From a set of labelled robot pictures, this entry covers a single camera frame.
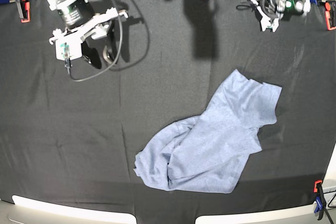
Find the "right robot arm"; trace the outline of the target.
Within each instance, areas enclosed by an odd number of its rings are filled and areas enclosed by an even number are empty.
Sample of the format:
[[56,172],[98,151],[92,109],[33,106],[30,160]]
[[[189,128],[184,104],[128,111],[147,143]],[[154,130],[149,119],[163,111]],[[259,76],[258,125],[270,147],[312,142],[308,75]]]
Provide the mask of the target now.
[[92,7],[93,2],[101,0],[47,0],[49,8],[57,11],[65,29],[55,29],[49,43],[55,46],[56,58],[63,60],[67,69],[71,61],[83,59],[97,69],[102,60],[113,66],[119,54],[113,52],[114,23],[121,16],[128,17],[125,10],[108,8],[99,14]]

